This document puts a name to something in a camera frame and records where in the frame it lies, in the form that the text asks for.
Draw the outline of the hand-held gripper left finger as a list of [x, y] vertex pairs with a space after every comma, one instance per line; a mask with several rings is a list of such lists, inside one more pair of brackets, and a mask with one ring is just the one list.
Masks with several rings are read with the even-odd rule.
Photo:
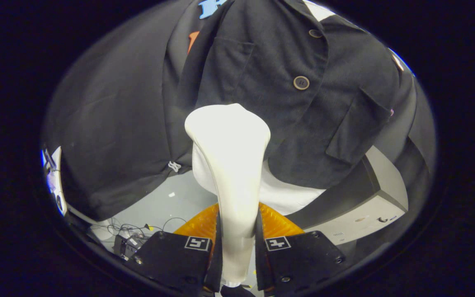
[[222, 223], [213, 204], [173, 233], [153, 234], [126, 267], [178, 295], [213, 295], [222, 280]]

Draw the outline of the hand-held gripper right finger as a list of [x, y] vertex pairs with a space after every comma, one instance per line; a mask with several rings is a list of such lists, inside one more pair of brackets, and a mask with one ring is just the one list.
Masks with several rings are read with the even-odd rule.
[[264, 203], [256, 218], [257, 288], [313, 293], [342, 268], [345, 254], [322, 232], [306, 232]]

